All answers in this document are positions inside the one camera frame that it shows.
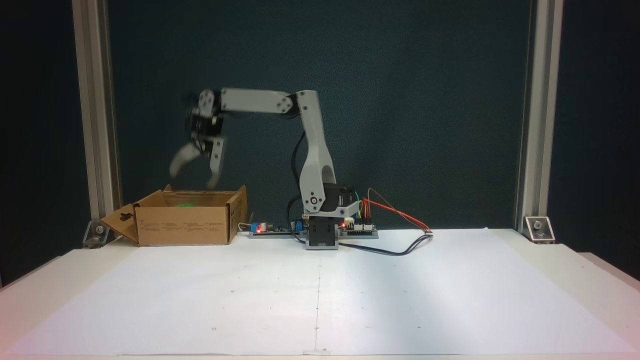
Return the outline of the grey fixed tapered gripper jaw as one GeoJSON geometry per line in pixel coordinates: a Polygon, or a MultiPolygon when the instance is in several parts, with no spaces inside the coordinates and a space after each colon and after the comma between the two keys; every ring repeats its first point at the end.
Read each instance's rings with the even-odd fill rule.
{"type": "Polygon", "coordinates": [[[224,144],[224,139],[213,139],[211,143],[211,149],[209,152],[209,168],[211,176],[206,183],[206,187],[208,187],[208,189],[214,189],[220,179],[224,159],[224,144]]]}

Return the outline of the grey moving curved gripper jaw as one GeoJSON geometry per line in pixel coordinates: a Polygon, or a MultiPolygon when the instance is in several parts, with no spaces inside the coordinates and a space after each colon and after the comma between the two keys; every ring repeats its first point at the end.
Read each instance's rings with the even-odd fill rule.
{"type": "Polygon", "coordinates": [[[174,179],[180,173],[180,170],[193,161],[194,159],[200,157],[202,155],[201,150],[193,143],[187,143],[185,146],[182,146],[177,153],[174,155],[173,159],[169,165],[169,175],[171,179],[174,179]]]}

